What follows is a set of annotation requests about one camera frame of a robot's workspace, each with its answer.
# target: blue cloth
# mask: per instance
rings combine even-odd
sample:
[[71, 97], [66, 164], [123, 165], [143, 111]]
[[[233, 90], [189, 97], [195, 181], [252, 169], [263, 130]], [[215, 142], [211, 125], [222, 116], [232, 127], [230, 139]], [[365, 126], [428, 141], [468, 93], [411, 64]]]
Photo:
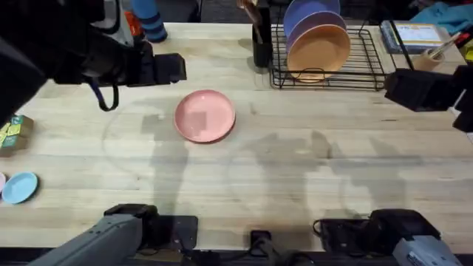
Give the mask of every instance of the blue cloth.
[[450, 7], [443, 2], [438, 2], [422, 10], [410, 21], [436, 24], [445, 27], [450, 34], [455, 34], [473, 25], [473, 4]]

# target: black container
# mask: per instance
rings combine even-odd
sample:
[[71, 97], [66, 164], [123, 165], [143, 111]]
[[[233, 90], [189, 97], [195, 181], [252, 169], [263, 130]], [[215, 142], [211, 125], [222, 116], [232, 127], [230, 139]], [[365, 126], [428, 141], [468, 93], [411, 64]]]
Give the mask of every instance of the black container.
[[261, 13], [262, 23], [258, 29], [261, 34], [262, 44], [258, 43], [256, 36], [256, 30], [252, 27], [252, 39], [253, 39], [253, 62], [256, 67], [265, 68], [271, 60], [273, 54], [273, 43], [271, 40], [271, 22], [269, 14], [269, 6], [264, 5], [258, 7], [258, 11]]

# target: box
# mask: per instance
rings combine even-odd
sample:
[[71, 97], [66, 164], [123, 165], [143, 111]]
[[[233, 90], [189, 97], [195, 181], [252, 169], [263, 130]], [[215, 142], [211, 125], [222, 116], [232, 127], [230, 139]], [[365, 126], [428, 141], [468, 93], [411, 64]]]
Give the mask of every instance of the box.
[[19, 149], [25, 149], [28, 137], [33, 132], [33, 119], [24, 115], [14, 115], [9, 123], [0, 129], [0, 156], [11, 156]]

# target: blue object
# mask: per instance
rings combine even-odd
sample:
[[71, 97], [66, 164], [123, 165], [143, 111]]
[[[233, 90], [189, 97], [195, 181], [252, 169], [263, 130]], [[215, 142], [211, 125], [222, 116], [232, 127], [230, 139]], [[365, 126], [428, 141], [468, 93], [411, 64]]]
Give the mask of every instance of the blue object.
[[445, 27], [450, 34], [455, 34], [473, 25], [473, 4], [450, 7], [443, 2], [438, 2], [419, 12], [410, 21], [436, 24]]
[[148, 41], [161, 42], [168, 38], [156, 0], [132, 0], [132, 9], [140, 20]]
[[27, 200], [38, 187], [38, 177], [31, 172], [14, 174], [3, 187], [1, 198], [10, 204]]
[[290, 3], [283, 20], [286, 37], [302, 19], [320, 11], [332, 11], [340, 15], [340, 3], [338, 0], [294, 0]]

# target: purple plate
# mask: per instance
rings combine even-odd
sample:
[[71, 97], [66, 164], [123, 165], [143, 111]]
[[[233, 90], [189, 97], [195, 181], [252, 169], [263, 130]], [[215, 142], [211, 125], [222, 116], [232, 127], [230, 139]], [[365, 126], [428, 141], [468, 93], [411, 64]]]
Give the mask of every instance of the purple plate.
[[294, 0], [284, 15], [284, 33], [289, 36], [294, 27], [305, 17], [320, 11], [332, 11], [340, 14], [338, 0]]
[[308, 30], [312, 29], [313, 27], [317, 27], [324, 24], [332, 24], [337, 25], [340, 28], [347, 30], [347, 25], [345, 24], [344, 20], [341, 16], [332, 11], [321, 11], [309, 15], [303, 18], [293, 29], [290, 33], [289, 37], [287, 37], [287, 52], [289, 52], [290, 48], [293, 46], [294, 41], [297, 38], [307, 32]]

